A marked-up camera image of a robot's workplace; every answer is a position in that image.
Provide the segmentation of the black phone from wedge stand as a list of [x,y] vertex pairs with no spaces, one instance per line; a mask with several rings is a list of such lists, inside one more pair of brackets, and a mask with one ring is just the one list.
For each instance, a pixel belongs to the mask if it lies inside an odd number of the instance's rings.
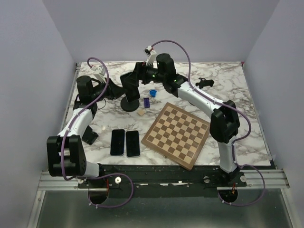
[[110,148],[111,156],[122,156],[124,154],[124,137],[125,137],[124,129],[112,130],[111,148]]

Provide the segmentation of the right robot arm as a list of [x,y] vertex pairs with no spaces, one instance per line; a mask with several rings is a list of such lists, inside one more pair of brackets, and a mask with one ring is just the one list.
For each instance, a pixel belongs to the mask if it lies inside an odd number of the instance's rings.
[[174,61],[169,54],[159,54],[155,61],[157,67],[147,62],[137,62],[133,71],[120,76],[125,90],[121,106],[139,100],[139,84],[146,85],[155,82],[161,83],[169,94],[199,108],[210,118],[209,132],[218,142],[221,170],[218,180],[224,186],[231,185],[239,173],[232,151],[232,141],[240,127],[235,103],[231,100],[216,101],[207,93],[199,94],[188,78],[176,72]]

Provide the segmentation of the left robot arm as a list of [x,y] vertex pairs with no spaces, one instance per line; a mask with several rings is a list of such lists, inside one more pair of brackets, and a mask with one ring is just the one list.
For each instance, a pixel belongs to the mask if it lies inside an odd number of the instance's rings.
[[97,112],[97,102],[118,99],[125,89],[111,79],[101,82],[89,76],[80,76],[76,86],[78,97],[71,119],[58,135],[47,139],[48,170],[51,176],[67,180],[89,178],[89,182],[99,188],[105,183],[105,175],[99,164],[87,161],[83,143],[91,145],[98,138],[90,127]]

